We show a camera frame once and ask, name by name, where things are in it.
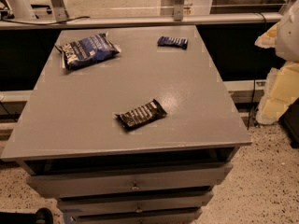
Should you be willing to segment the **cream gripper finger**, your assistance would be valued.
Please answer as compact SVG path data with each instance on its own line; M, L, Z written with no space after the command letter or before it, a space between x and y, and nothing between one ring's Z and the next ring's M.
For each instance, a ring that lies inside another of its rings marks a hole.
M285 62L279 69L272 68L266 78L256 120L263 125L273 124L298 98L299 63Z
M262 49L274 48L276 46L277 29L278 23L275 23L256 39L254 45Z

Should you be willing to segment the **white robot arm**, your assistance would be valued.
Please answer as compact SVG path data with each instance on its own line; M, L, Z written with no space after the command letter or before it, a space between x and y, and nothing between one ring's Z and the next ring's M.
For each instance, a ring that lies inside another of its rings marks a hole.
M258 104L256 120L270 125L299 98L299 0L279 22L256 39L255 45L274 48L276 55L285 61L281 68L272 68L268 73L264 95Z

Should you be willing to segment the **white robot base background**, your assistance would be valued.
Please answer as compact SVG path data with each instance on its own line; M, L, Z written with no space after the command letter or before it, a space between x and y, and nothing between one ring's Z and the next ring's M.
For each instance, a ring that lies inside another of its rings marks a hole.
M21 19L21 20L36 19L36 14L32 9L30 0L7 0L7 1L16 19Z

